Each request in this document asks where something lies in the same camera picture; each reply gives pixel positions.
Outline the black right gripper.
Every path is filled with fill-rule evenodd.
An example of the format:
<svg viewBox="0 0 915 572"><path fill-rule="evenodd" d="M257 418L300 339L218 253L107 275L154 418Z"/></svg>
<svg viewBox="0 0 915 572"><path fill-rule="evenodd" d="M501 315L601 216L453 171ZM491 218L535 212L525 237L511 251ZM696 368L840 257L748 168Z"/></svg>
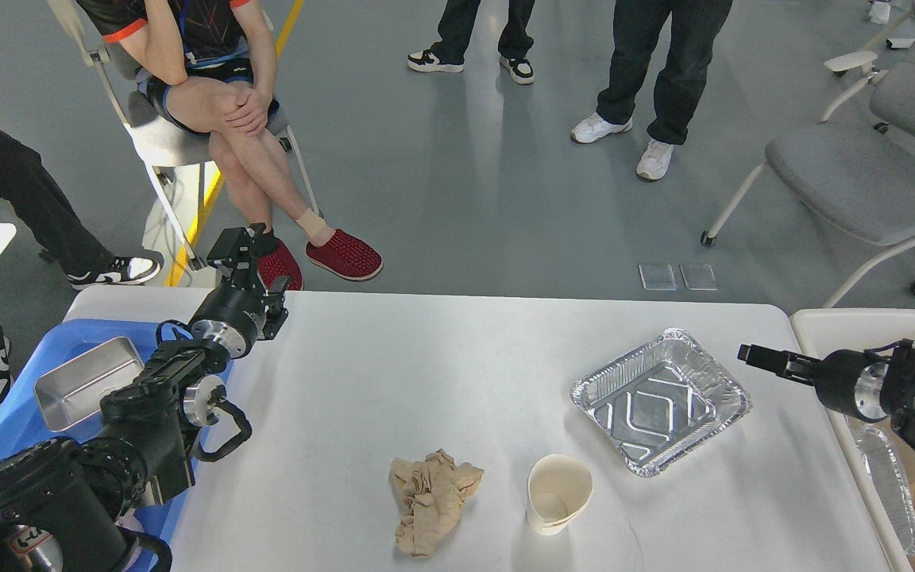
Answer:
<svg viewBox="0 0 915 572"><path fill-rule="evenodd" d="M821 361L788 350L744 344L737 358L782 379L813 381L818 400L832 412L867 423L887 417L880 398L890 362L887 356L839 349Z"/></svg>

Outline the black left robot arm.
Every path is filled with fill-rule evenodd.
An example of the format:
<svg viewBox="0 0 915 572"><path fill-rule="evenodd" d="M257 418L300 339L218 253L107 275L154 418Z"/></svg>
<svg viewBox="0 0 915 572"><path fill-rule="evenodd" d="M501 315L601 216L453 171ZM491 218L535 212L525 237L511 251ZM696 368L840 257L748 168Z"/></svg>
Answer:
<svg viewBox="0 0 915 572"><path fill-rule="evenodd" d="M160 537L125 528L139 504L163 504L194 484L193 460L218 462L252 435L219 380L287 318L281 276L258 274L264 226L228 228L207 263L222 273L186 325L157 342L131 383L102 396L102 428L79 443L47 439L0 461L0 571L124 571L145 551L171 569Z"/></svg>

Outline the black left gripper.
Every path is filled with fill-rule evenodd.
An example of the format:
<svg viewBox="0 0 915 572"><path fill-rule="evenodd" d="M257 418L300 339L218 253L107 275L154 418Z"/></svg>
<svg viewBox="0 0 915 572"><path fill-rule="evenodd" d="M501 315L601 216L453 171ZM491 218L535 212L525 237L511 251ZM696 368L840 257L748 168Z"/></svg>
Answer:
<svg viewBox="0 0 915 572"><path fill-rule="evenodd" d="M217 343L232 361L258 341L275 339L289 315L284 293L293 276L278 276L268 290L259 276L257 238L264 231L264 224L252 224L221 232L206 255L218 272L214 290L189 322L192 339Z"/></svg>

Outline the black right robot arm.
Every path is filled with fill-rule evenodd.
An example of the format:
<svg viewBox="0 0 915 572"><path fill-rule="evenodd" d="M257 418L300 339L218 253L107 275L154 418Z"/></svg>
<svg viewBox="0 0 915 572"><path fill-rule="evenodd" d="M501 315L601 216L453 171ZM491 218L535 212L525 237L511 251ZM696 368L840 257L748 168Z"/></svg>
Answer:
<svg viewBox="0 0 915 572"><path fill-rule="evenodd" d="M915 451L915 341L874 349L839 349L823 359L759 345L741 345L740 361L814 387L818 401L864 423L888 419Z"/></svg>

